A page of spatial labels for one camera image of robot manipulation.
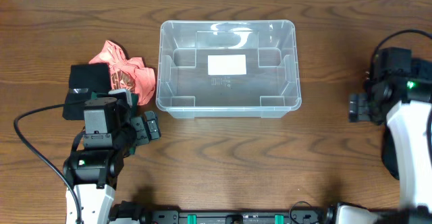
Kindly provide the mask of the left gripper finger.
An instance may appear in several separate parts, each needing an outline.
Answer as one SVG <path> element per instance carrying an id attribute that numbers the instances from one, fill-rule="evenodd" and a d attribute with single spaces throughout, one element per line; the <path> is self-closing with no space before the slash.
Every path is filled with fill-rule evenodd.
<path id="1" fill-rule="evenodd" d="M 149 140 L 158 140 L 161 137 L 161 131 L 159 128 L 159 120 L 157 114 L 154 111 L 145 111 L 146 126 L 148 128 Z"/>
<path id="2" fill-rule="evenodd" d="M 131 125 L 136 130 L 136 146 L 142 146 L 150 142 L 143 116 L 131 118 Z"/>

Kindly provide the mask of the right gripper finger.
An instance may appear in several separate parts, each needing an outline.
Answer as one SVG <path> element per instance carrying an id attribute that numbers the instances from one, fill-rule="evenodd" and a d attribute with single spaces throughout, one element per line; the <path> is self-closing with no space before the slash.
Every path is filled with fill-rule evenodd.
<path id="1" fill-rule="evenodd" d="M 365 111 L 350 110 L 348 114 L 349 122 L 370 121 L 370 115 Z"/>
<path id="2" fill-rule="evenodd" d="M 367 93 L 354 93 L 349 96 L 349 109 L 368 109 Z"/>

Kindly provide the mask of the dark green garment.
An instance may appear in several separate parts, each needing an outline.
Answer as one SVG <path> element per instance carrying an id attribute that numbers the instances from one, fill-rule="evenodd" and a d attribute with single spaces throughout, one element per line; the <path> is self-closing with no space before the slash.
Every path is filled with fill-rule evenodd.
<path id="1" fill-rule="evenodd" d="M 137 108 L 138 108 L 138 95 L 130 92 L 128 89 L 121 88 L 116 90 L 110 90 L 107 93 L 102 92 L 92 92 L 90 98 L 98 99 L 105 97 L 114 97 L 119 100 L 124 100 L 130 107 L 129 116 L 126 117 L 128 122 L 131 122 L 131 118 L 136 116 Z"/>

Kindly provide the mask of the clear plastic storage bin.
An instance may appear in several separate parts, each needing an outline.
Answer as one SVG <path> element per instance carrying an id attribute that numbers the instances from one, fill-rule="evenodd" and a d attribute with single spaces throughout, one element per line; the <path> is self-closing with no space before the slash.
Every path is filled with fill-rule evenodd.
<path id="1" fill-rule="evenodd" d="M 246 75 L 208 75 L 209 55 L 245 55 Z M 302 95 L 294 23 L 164 22 L 156 104 L 177 119 L 281 118 L 299 109 Z"/>

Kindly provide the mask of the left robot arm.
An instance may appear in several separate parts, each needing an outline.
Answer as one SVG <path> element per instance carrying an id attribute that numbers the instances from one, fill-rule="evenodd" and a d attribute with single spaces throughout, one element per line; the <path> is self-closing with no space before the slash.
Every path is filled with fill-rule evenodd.
<path id="1" fill-rule="evenodd" d="M 151 213 L 139 204 L 114 204 L 117 179 L 124 160 L 137 147 L 161 137 L 153 111 L 132 114 L 126 101 L 115 97 L 96 98 L 84 104 L 84 131 L 74 140 L 63 173 L 73 190 L 68 200 L 77 200 L 80 210 L 71 211 L 81 223 L 150 223 Z"/>

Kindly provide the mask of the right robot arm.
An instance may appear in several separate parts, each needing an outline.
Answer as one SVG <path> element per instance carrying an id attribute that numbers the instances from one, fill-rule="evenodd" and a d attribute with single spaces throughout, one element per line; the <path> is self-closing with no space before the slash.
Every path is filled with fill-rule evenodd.
<path id="1" fill-rule="evenodd" d="M 386 125 L 396 152 L 400 206 L 430 208 L 431 62 L 373 62 L 364 92 L 350 95 L 348 119 Z"/>

